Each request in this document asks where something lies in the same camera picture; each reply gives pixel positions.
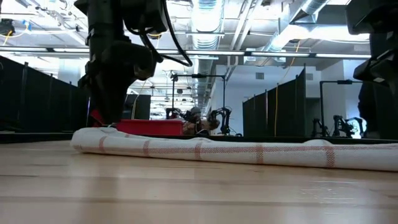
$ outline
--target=ceiling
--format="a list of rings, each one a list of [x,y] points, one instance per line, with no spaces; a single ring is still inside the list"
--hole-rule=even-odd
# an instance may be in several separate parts
[[[12,37],[5,42],[4,37],[0,37],[0,41],[4,42],[5,46],[15,47],[45,47],[45,48],[64,48],[64,47],[86,47],[85,37],[87,36],[88,26],[87,17],[73,6],[74,0],[56,1],[56,5],[48,5],[46,0],[8,0],[2,4],[2,18],[13,18],[14,27],[16,28],[16,35],[19,37]],[[253,16],[254,20],[250,28],[250,34],[245,38],[241,49],[258,48],[265,46],[271,39],[272,35],[277,31],[278,18],[282,10],[282,2],[288,3],[293,0],[272,0],[272,4],[266,7],[260,7],[256,11],[249,14]],[[233,40],[234,32],[237,29],[239,22],[239,12],[244,0],[225,0],[224,5],[224,19],[223,31],[220,37],[220,50],[229,50]],[[348,0],[331,0],[329,4],[345,5]],[[43,10],[36,10],[37,7],[53,7],[57,16],[48,15]],[[191,31],[191,15],[192,9],[190,6],[184,5],[183,1],[168,1],[167,5],[169,14],[174,25],[174,30],[177,33],[177,39],[183,49],[192,49],[192,35],[187,35],[186,32]],[[31,29],[26,31],[26,26],[22,21],[29,21]],[[128,31],[125,34],[135,44],[142,44],[139,37],[132,35]],[[165,33],[159,40],[153,40],[153,45],[158,49],[176,49],[169,33]],[[295,52],[297,44],[287,44],[284,48],[287,52]],[[300,42],[299,52],[323,52],[323,53],[340,53],[340,54],[368,54],[369,44],[366,42],[331,42],[318,39],[306,39]],[[30,63],[35,68],[47,73],[56,73],[56,64],[59,58],[46,57],[24,57],[15,60],[32,60]],[[88,60],[85,57],[77,57],[78,60]],[[226,57],[215,58],[217,65],[225,65]],[[308,66],[317,66],[323,63],[320,59],[305,59],[298,58],[293,65],[303,65],[307,63]],[[166,86],[170,88],[172,82],[170,81],[170,71],[178,74],[192,74],[193,68],[181,66],[171,61],[165,60],[164,63],[157,66],[155,76],[148,80],[146,85],[156,84],[157,86]],[[200,88],[197,85],[197,80],[192,78],[183,78],[176,85],[180,85],[185,89],[183,94],[191,96],[195,99],[195,88]],[[141,91],[143,82],[133,83],[131,90]],[[158,95],[171,95],[171,90],[167,89],[152,90],[144,87],[142,93],[152,92]]]

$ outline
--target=red box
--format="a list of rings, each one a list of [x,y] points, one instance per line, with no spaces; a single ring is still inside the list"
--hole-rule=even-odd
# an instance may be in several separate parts
[[[182,135],[182,121],[121,120],[116,129],[136,135]]]

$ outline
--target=wooden surface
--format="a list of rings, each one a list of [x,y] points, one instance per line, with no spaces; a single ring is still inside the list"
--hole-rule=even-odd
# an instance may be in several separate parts
[[[0,223],[397,223],[398,174],[0,145]]]

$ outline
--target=air duct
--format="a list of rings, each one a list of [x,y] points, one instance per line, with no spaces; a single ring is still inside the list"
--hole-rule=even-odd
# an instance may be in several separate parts
[[[221,32],[223,27],[224,0],[193,0],[192,31],[193,32]],[[197,34],[192,37],[195,50],[217,50],[220,42],[218,35]],[[212,60],[198,60],[197,71],[210,74]],[[210,89],[210,79],[198,79],[198,106],[206,105],[206,90]]]
[[[280,52],[290,40],[307,39],[309,33],[316,28],[318,13],[330,0],[296,0],[285,6],[279,18],[279,31],[271,38],[270,42],[258,49],[266,52]],[[247,65],[263,66],[268,58],[257,59],[255,62],[247,62]]]

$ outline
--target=red bin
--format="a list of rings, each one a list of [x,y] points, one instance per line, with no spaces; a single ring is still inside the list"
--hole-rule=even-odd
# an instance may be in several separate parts
[[[182,121],[121,120],[116,129],[136,135],[182,135]]]

